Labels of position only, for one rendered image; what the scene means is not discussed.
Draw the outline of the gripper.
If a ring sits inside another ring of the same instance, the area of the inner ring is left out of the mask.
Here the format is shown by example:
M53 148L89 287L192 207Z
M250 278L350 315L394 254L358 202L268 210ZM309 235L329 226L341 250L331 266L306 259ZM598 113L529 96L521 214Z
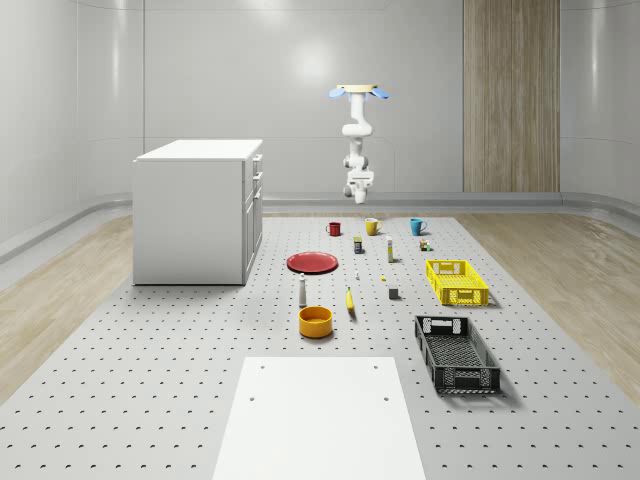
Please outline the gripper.
M352 169L347 175L347 196L353 197L356 204L363 204L373 179L374 173L368 169Z

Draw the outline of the red plate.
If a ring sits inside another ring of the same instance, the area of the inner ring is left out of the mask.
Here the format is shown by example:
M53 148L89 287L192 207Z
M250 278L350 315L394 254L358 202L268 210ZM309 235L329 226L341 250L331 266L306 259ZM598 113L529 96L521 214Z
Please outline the red plate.
M324 252L300 252L287 259L287 267L305 274L323 274L338 267L335 256Z

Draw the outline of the yellow bowl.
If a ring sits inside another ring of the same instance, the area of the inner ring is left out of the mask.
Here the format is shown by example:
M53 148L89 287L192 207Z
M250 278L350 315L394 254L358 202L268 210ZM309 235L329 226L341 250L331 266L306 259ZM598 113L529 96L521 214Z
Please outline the yellow bowl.
M309 338L322 338L332 330L332 312L322 306L307 306L299 311L299 332Z

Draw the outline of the yellow basket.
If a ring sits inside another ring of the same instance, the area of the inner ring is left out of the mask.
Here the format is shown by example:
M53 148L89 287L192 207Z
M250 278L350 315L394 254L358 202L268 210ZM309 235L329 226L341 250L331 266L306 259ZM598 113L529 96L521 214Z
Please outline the yellow basket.
M466 260L427 260L426 276L443 305L488 304L488 286Z

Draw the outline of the white cabinet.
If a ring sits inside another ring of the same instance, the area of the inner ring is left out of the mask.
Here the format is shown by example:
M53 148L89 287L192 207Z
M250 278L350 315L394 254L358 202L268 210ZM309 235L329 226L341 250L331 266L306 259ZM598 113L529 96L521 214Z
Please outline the white cabinet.
M133 163L133 281L243 285L262 237L262 140L176 140Z

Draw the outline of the dark grey basket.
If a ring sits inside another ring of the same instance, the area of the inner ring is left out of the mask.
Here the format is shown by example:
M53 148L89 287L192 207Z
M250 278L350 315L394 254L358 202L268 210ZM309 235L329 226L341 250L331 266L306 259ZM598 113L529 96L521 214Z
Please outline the dark grey basket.
M414 322L414 334L437 391L500 390L500 366L471 320L416 315Z

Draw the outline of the white board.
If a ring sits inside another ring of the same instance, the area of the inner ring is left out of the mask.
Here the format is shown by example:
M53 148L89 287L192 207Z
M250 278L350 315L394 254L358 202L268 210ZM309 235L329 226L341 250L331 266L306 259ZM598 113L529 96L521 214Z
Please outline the white board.
M425 480L394 359L246 358L213 480Z

